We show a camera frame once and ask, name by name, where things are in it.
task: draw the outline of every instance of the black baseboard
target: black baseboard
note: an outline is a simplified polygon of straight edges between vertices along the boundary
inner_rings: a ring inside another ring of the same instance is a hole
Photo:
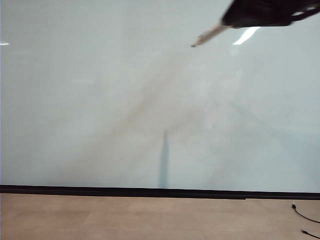
[[[320,193],[310,192],[223,191],[120,187],[0,185],[0,193],[140,198],[320,200]]]

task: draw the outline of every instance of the power cord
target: power cord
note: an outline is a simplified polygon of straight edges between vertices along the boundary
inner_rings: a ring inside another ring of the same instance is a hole
[[[320,221],[316,221],[316,220],[310,219],[310,218],[308,218],[308,217],[306,217],[306,216],[303,216],[300,212],[298,212],[297,206],[296,206],[294,203],[292,203],[292,208],[293,208],[293,210],[296,212],[296,214],[300,215],[301,217],[303,217],[303,218],[305,218],[305,219],[308,219],[308,220],[310,220],[310,221],[312,221],[312,222],[315,222],[315,223],[320,224]]]
[[[298,212],[297,206],[295,205],[295,201],[294,201],[294,200],[293,200],[293,203],[292,203],[292,208],[293,208],[293,210],[294,210],[299,216],[301,216],[301,217],[303,217],[303,218],[305,218],[305,219],[308,219],[308,220],[310,220],[310,221],[312,221],[312,222],[315,222],[315,223],[320,224],[320,221],[316,221],[316,220],[310,219],[310,218],[302,215],[300,212]],[[306,230],[303,230],[303,229],[302,229],[301,232],[303,232],[304,234],[309,235],[309,236],[311,236],[311,237],[314,237],[314,238],[316,238],[316,239],[320,239],[320,237],[318,237],[318,236],[316,236],[316,235],[313,235],[313,234],[307,232]]]
[[[309,236],[311,236],[311,237],[314,237],[314,238],[316,238],[316,239],[320,239],[320,237],[318,237],[318,236],[316,236],[316,235],[313,235],[313,234],[307,232],[306,230],[303,230],[303,229],[302,229],[301,232],[303,232],[304,234],[307,234],[307,235],[309,235]]]

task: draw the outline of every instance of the glossy white surface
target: glossy white surface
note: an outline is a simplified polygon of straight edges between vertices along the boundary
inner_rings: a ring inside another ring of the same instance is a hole
[[[1,183],[320,192],[320,14],[224,0],[2,0]]]

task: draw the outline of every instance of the beige floor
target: beige floor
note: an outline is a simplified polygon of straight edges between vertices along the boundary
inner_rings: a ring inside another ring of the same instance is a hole
[[[2,194],[2,240],[311,240],[291,200]],[[320,220],[320,201],[295,201]]]

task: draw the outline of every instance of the black object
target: black object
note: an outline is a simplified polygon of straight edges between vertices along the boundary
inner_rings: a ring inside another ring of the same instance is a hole
[[[307,235],[309,235],[309,236],[311,236],[311,237],[314,237],[314,238],[316,238],[316,239],[320,239],[320,237],[318,237],[318,236],[316,236],[316,235],[313,235],[313,234],[307,232],[306,230],[303,230],[303,229],[302,229],[301,232],[303,232],[304,234],[307,234]]]
[[[320,193],[311,192],[224,191],[121,187],[0,185],[0,193],[144,198],[320,200]]]
[[[293,210],[296,212],[296,214],[298,214],[299,216],[301,216],[301,217],[303,217],[303,218],[305,218],[305,219],[308,219],[308,220],[310,220],[310,221],[312,221],[312,222],[315,222],[315,223],[320,224],[320,221],[316,221],[316,220],[310,219],[310,218],[302,215],[300,212],[298,212],[297,206],[296,206],[295,204],[292,204],[292,208],[293,208]]]
[[[319,12],[320,0],[234,0],[221,21],[233,28],[288,26]]]

